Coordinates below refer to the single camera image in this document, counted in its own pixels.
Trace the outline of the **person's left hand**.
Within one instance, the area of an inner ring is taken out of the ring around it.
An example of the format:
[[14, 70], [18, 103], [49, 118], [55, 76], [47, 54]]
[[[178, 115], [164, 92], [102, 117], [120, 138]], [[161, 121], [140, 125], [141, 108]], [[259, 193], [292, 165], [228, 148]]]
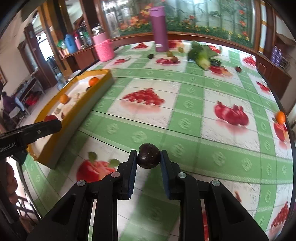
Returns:
[[6, 163], [6, 180], [6, 191], [8, 194], [8, 198], [12, 204], [16, 204], [18, 202], [18, 196], [16, 195], [18, 184], [15, 178], [14, 170], [9, 163]]

